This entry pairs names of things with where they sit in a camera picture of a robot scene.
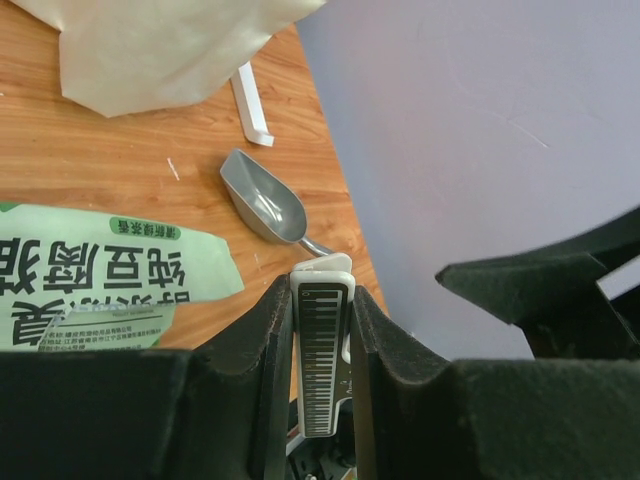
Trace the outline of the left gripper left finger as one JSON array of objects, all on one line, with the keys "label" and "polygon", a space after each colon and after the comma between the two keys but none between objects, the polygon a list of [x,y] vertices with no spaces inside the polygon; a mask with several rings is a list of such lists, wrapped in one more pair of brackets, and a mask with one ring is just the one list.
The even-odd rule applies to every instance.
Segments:
[{"label": "left gripper left finger", "polygon": [[5,479],[281,479],[292,299],[277,277],[195,350],[5,353]]}]

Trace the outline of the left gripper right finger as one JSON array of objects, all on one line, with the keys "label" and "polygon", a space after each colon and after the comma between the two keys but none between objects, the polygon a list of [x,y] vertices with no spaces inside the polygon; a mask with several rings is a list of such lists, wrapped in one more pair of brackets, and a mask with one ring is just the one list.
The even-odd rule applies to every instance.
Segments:
[{"label": "left gripper right finger", "polygon": [[351,371],[361,479],[639,475],[635,362],[447,361],[358,287]]}]

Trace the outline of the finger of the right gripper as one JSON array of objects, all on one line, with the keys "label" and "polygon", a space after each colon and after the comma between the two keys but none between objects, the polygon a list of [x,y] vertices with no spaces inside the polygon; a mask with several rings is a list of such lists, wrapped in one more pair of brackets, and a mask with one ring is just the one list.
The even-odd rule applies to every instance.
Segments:
[{"label": "finger of the right gripper", "polygon": [[537,358],[636,358],[639,288],[608,298],[597,282],[638,255],[633,209],[539,249],[450,264],[436,280],[520,328]]}]

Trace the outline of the green cat litter bag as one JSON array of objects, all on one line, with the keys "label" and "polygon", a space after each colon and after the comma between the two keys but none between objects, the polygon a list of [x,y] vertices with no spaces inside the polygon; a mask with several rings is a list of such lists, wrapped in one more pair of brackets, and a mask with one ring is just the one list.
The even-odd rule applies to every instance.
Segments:
[{"label": "green cat litter bag", "polygon": [[1,348],[145,349],[180,304],[243,290],[227,242],[146,219],[4,202]]}]

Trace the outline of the piano pattern bag clip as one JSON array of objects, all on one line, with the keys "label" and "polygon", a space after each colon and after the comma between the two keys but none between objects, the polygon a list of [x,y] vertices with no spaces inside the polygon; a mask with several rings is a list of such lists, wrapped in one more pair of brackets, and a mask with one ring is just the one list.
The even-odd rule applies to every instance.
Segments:
[{"label": "piano pattern bag clip", "polygon": [[290,287],[299,431],[305,438],[331,437],[337,432],[342,404],[352,398],[352,260],[345,253],[333,253],[301,262],[290,273]]}]

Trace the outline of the grey metal scoop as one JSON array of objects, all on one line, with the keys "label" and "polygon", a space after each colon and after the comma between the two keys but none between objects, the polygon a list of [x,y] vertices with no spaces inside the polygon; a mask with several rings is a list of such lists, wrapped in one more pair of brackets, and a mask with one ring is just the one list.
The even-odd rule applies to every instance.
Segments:
[{"label": "grey metal scoop", "polygon": [[300,198],[244,151],[232,150],[219,174],[238,215],[258,236],[275,244],[298,244],[316,257],[333,253],[307,235]]}]

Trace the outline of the white clothes rack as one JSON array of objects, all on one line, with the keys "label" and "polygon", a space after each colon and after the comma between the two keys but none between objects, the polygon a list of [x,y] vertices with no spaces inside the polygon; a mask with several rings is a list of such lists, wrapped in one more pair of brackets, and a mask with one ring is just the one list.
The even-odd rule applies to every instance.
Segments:
[{"label": "white clothes rack", "polygon": [[245,138],[251,143],[272,147],[275,138],[268,131],[251,63],[240,66],[230,81]]}]

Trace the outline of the cream cloth bag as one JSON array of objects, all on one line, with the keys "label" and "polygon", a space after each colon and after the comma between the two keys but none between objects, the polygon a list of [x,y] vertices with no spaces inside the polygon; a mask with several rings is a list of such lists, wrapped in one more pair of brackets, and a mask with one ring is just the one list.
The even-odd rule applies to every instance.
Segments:
[{"label": "cream cloth bag", "polygon": [[194,105],[315,0],[21,1],[58,31],[63,97],[106,118]]}]

